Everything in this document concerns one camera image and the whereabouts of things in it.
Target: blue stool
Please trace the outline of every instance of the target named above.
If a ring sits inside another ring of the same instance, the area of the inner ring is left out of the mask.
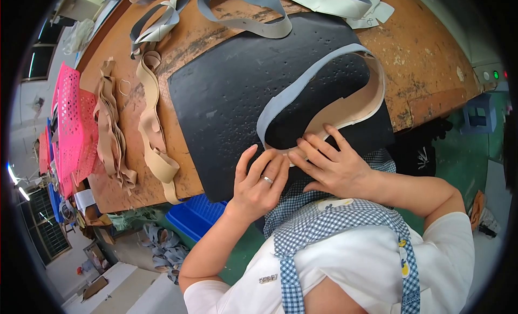
[[[475,115],[470,116],[469,110],[474,109]],[[479,115],[478,109],[484,110],[484,115]],[[488,93],[483,93],[471,99],[462,109],[464,113],[464,126],[461,134],[489,134],[496,128],[496,110],[493,98]]]

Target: finger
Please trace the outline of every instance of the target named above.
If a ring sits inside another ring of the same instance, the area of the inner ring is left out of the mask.
[[[284,156],[281,154],[277,154],[277,156],[274,157],[274,159],[266,166],[266,169],[264,170],[263,175],[261,176],[261,180],[259,180],[257,184],[263,188],[269,189],[272,184],[264,180],[263,176],[268,177],[270,180],[275,182],[275,177],[277,176],[277,173],[281,168],[283,160]]]
[[[275,181],[271,184],[270,194],[279,198],[281,196],[282,190],[284,186],[286,186],[286,182],[288,181],[288,171],[289,171],[289,159],[285,156],[282,156],[282,163],[279,168],[279,172],[275,177]]]
[[[268,149],[264,151],[257,160],[252,163],[252,166],[250,167],[250,170],[248,171],[248,176],[245,179],[245,181],[248,182],[248,185],[250,187],[255,186],[257,184],[257,181],[259,181],[259,178],[261,177],[261,174],[263,173],[264,168],[270,162],[274,159],[279,153],[276,149]]]
[[[312,146],[314,146],[315,149],[318,149],[320,152],[322,152],[325,156],[327,156],[331,161],[338,162],[339,161],[339,154],[338,151],[333,148],[329,143],[325,142],[320,137],[311,134],[311,133],[305,133],[303,136],[304,140],[309,142]]]
[[[312,181],[312,182],[308,183],[304,187],[302,192],[305,193],[305,192],[308,192],[311,190],[318,190],[318,191],[323,191],[323,192],[327,193],[325,186],[318,181]]]
[[[257,151],[257,144],[252,145],[248,149],[244,150],[244,152],[241,154],[241,157],[239,158],[239,161],[236,165],[236,179],[234,180],[234,183],[240,183],[247,177],[247,166],[248,162],[252,158],[252,156]]]
[[[336,129],[336,127],[331,126],[331,125],[329,125],[327,123],[323,124],[323,126],[324,126],[325,131],[330,136],[333,136],[333,138],[336,141],[336,144],[340,148],[340,151],[347,151],[347,150],[351,150],[352,149],[351,146],[349,145],[349,143],[347,142],[347,140],[345,139],[345,137],[343,137],[340,134],[340,132],[338,131],[338,129]]]
[[[299,167],[302,171],[312,176],[314,179],[319,180],[322,174],[322,170],[320,168],[315,167],[313,164],[307,162],[294,151],[288,152],[288,158],[294,165]]]
[[[317,151],[309,142],[306,140],[299,138],[297,139],[298,147],[304,151],[304,153],[308,156],[308,160],[313,162],[315,166],[321,169],[328,169],[333,167],[333,162],[327,160],[325,156],[323,156],[319,151]]]

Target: white t-shirt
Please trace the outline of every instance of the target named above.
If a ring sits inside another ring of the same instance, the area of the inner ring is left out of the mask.
[[[421,284],[421,312],[459,313],[475,265],[468,216],[461,212],[444,215],[423,237],[411,228],[410,236]],[[273,254],[271,236],[232,287],[215,280],[189,286],[183,296],[189,314],[284,313],[279,260]],[[308,245],[294,259],[304,295],[327,276],[369,313],[401,311],[397,235],[388,227],[344,231]],[[278,279],[259,283],[260,278],[275,274]]]

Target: black perforated board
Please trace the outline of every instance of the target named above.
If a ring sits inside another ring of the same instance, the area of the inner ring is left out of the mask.
[[[360,43],[340,18],[307,12],[291,14],[289,19],[293,30],[283,39],[242,32],[204,52],[168,79],[180,127],[211,202],[232,198],[235,166],[245,149],[257,143],[260,149],[255,157],[263,151],[255,128],[269,100],[327,53]],[[369,70],[359,56],[334,59],[275,118],[266,141],[277,148],[294,146],[319,110],[359,90],[368,78]],[[368,120],[340,132],[360,155],[394,140],[385,103]],[[291,168],[289,181],[302,175],[298,168]]]

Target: hand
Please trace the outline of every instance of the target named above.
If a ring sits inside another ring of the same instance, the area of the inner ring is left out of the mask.
[[[254,161],[247,175],[248,162],[256,151],[257,144],[254,144],[243,152],[237,162],[234,198],[225,208],[228,216],[248,224],[277,205],[288,180],[289,160],[276,149],[264,151]],[[273,183],[264,180],[261,174],[273,180]]]
[[[362,192],[365,191],[368,178],[374,171],[351,148],[338,129],[329,124],[323,126],[326,132],[335,138],[340,151],[318,136],[305,133],[303,138],[297,139],[297,145],[313,164],[293,151],[288,153],[294,165],[316,180],[310,182],[304,191],[319,190],[340,198],[363,198]]]

